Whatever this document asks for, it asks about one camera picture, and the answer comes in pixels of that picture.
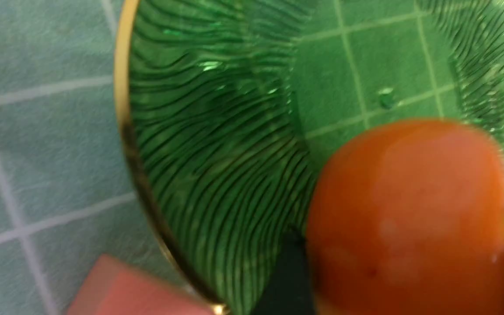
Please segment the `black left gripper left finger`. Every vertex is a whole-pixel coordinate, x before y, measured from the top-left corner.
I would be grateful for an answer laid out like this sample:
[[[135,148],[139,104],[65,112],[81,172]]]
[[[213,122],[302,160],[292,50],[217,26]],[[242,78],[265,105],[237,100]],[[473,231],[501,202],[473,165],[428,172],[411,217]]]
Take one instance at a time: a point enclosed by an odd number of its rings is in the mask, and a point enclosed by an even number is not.
[[[282,236],[280,253],[272,275],[252,315],[314,315],[306,239],[299,230]]]

